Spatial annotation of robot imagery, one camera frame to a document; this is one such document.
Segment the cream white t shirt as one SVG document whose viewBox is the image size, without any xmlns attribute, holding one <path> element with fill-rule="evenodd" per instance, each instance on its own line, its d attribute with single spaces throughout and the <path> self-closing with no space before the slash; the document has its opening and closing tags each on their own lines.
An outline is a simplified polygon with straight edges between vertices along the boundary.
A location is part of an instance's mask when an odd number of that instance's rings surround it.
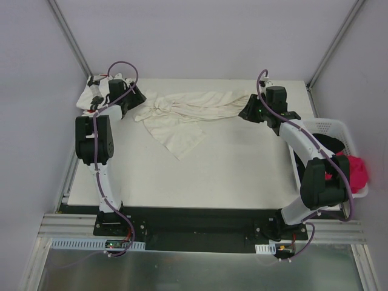
<svg viewBox="0 0 388 291">
<path fill-rule="evenodd" d="M 146 102 L 134 116 L 176 159 L 182 160 L 206 137 L 199 122 L 234 118 L 249 93 L 242 89 L 162 95 L 146 91 Z"/>
</svg>

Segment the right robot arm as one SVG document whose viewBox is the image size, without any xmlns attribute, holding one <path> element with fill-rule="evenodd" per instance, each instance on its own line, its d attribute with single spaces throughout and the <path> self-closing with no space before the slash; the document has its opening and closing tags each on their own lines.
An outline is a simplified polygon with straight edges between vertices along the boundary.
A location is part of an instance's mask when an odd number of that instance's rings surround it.
<svg viewBox="0 0 388 291">
<path fill-rule="evenodd" d="M 281 86 L 264 86 L 259 82 L 239 117 L 246 121 L 266 122 L 276 136 L 285 141 L 304 165 L 299 197 L 280 211 L 281 219 L 273 223 L 273 233 L 287 239 L 297 224 L 304 223 L 318 213 L 338 204 L 349 205 L 345 218 L 354 215 L 354 200 L 350 187 L 350 162 L 344 155 L 336 155 L 322 145 L 307 129 L 296 112 L 287 104 L 287 91 Z"/>
</svg>

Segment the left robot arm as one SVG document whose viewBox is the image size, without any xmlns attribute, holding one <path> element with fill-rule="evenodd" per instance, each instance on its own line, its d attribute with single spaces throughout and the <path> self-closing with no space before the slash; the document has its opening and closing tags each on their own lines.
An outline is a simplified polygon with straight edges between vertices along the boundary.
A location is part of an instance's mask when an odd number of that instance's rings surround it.
<svg viewBox="0 0 388 291">
<path fill-rule="evenodd" d="M 75 151 L 92 175 L 102 213 L 122 208 L 118 179 L 112 170 L 113 126 L 145 101 L 135 81 L 116 75 L 89 77 L 77 102 L 83 114 L 75 119 Z"/>
</svg>

